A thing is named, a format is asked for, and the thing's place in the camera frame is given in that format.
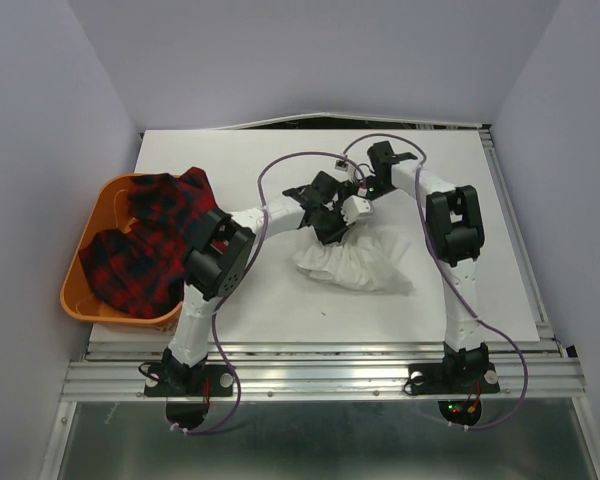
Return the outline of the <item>white skirt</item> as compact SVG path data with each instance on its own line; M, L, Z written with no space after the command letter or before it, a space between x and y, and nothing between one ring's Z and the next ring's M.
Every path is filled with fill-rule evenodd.
M328 245L313 232L301 235L293 262L316 282L350 291L408 295L413 283L401 264L410 245L410 239L396 228L359 224Z

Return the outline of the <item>red plaid skirt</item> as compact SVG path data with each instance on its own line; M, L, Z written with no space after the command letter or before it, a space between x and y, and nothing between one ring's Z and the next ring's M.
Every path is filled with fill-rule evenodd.
M198 167L180 176L135 177L128 200L129 213L137 219L131 230L97 233L80 251L80 260L102 301L135 318L152 319L182 301L184 250L217 203L205 171Z

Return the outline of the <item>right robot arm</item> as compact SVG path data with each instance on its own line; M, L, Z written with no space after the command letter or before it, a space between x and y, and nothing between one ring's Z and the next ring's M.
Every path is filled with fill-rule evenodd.
M484 329L476 302L477 260L485 243L479 198L474 187L456 186L425 169L427 154L416 143L398 154L385 140L367 150L369 176L350 169L367 193L379 196L400 190L415 200L425 246L443 282L445 302L443 384L462 390L489 369Z

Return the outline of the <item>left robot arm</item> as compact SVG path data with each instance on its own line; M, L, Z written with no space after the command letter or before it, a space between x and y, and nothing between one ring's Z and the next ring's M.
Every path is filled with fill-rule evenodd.
M350 181L320 172L310 184L288 189L260 207L233 213L214 208L205 214L183 255L181 312L161 359L171 386L182 394L201 386L213 318L246 276L265 240L311 227L319 241L338 242L373 211L366 193Z

